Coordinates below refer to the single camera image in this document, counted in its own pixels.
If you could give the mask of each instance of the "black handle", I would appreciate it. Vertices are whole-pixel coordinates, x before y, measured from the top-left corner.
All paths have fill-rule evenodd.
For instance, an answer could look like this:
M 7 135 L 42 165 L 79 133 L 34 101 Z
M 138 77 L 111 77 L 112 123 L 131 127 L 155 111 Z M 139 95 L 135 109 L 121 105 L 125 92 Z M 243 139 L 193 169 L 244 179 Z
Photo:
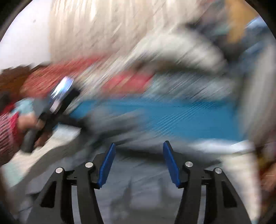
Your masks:
M 39 136 L 41 135 L 42 131 L 38 129 L 30 129 L 20 146 L 20 150 L 25 153 L 32 153 L 34 151 L 35 142 L 38 140 Z

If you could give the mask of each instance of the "white wall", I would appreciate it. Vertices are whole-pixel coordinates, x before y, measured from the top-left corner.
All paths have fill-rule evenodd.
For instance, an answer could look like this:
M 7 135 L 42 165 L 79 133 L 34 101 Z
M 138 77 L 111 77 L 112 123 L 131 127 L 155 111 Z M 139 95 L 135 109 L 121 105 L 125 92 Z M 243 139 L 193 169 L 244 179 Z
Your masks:
M 18 14 L 0 42 L 0 70 L 50 61 L 51 4 L 52 0 L 33 0 Z

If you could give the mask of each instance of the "round metal bolt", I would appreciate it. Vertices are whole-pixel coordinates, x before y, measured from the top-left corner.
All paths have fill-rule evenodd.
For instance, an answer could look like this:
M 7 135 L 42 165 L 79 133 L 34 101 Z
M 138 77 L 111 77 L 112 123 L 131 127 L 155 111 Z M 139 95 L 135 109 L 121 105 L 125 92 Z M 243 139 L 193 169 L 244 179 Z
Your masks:
M 190 162 L 190 161 L 187 161 L 187 162 L 185 162 L 185 166 L 187 166 L 187 167 L 192 167 L 192 166 L 193 166 L 193 163 Z
M 85 167 L 86 167 L 86 168 L 91 168 L 93 165 L 94 165 L 94 164 L 93 164 L 92 162 L 87 162 L 87 163 L 85 164 Z
M 55 170 L 55 172 L 56 172 L 57 174 L 62 173 L 62 171 L 63 171 L 63 169 L 62 169 L 61 167 L 56 168 L 56 170 Z
M 222 173 L 222 170 L 221 170 L 221 168 L 215 168 L 215 172 L 216 172 L 217 174 L 221 174 L 221 173 Z

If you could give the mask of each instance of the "blue gripper pad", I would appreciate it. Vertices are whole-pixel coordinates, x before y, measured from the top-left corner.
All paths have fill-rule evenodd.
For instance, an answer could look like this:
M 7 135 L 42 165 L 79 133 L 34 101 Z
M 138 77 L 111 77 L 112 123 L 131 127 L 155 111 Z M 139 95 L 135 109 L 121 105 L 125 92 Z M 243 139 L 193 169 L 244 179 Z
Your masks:
M 169 141 L 165 141 L 163 143 L 163 157 L 169 169 L 172 182 L 176 185 L 176 187 L 179 188 L 180 187 L 179 168 L 176 164 L 173 153 L 174 152 Z
M 97 184 L 100 188 L 106 183 L 109 171 L 115 158 L 115 154 L 116 145 L 112 143 L 99 169 L 99 179 Z

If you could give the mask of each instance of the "blue surface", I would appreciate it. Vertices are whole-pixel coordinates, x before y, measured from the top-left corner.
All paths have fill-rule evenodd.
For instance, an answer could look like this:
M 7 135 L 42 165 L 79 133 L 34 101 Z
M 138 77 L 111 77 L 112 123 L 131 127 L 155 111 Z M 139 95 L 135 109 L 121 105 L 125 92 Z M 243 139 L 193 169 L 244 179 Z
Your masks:
M 172 182 L 176 185 L 176 187 L 179 187 L 180 186 L 179 168 L 177 167 L 176 162 L 173 158 L 172 152 L 170 150 L 170 147 L 166 142 L 163 143 L 163 156 L 167 164 Z
M 109 171 L 115 158 L 115 154 L 116 146 L 114 143 L 112 143 L 99 170 L 99 179 L 97 184 L 100 188 L 106 183 Z
M 84 101 L 72 112 L 75 118 L 83 117 L 95 107 L 96 101 Z M 185 139 L 219 138 L 242 141 L 234 106 L 230 102 L 157 102 L 145 99 L 108 100 L 103 103 L 112 112 L 123 114 L 142 109 L 147 129 L 157 136 L 173 135 Z

